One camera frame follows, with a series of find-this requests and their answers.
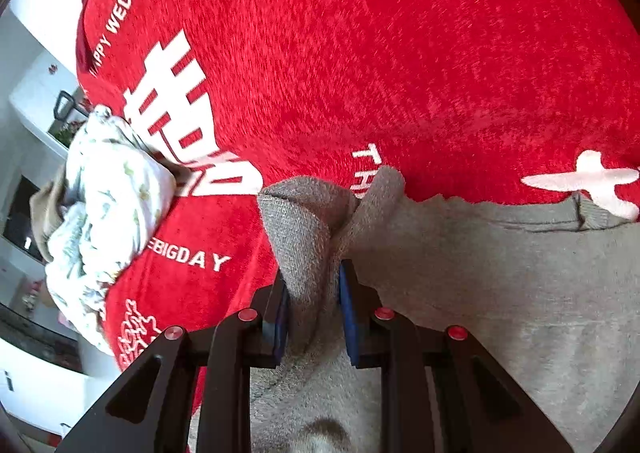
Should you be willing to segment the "white floral crumpled cloth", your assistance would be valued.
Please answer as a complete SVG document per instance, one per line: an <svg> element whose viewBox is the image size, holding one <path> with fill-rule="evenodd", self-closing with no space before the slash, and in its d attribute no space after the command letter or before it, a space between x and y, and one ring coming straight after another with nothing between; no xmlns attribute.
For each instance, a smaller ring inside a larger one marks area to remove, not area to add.
<svg viewBox="0 0 640 453"><path fill-rule="evenodd" d="M108 291L151 242L175 191L174 175L129 124L98 106L75 134L55 177L29 199L49 295L76 331L104 353L111 350Z"/></svg>

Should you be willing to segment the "red wedding bedspread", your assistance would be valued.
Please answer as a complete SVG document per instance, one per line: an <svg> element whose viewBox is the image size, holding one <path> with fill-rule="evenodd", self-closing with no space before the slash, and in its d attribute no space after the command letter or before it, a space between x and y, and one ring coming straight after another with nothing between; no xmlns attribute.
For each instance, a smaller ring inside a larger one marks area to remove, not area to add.
<svg viewBox="0 0 640 453"><path fill-rule="evenodd" d="M276 260L257 195L292 176L356 199L580 194L639 226L639 36L617 0L84 0L77 74L178 172L106 302L128 366L169 324L220 321Z"/></svg>

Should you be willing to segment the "white cabinet furniture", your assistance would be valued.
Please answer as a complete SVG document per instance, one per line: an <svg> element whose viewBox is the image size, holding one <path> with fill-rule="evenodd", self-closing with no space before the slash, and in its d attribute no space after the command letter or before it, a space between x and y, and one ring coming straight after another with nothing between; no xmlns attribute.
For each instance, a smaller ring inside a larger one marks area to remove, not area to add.
<svg viewBox="0 0 640 453"><path fill-rule="evenodd" d="M22 180L45 184L61 159L18 117L10 95L38 56L41 44L9 11L1 15L1 228ZM1 237L1 301L10 303L18 288L42 280L43 265L23 245ZM85 410L87 377L54 364L6 339L1 326L1 403L12 416L63 436Z"/></svg>

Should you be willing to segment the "grey knit sweater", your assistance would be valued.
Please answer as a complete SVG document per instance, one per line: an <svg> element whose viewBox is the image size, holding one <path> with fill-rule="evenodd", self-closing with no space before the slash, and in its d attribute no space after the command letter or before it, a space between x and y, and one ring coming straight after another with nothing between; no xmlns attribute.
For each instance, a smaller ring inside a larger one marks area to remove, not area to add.
<svg viewBox="0 0 640 453"><path fill-rule="evenodd" d="M262 243L291 296L281 366L250 381L256 452L375 452L378 375L348 361L337 265L431 329L465 326L577 452L639 380L639 227L580 194L544 205L415 202L385 168L356 199L295 178L258 196Z"/></svg>

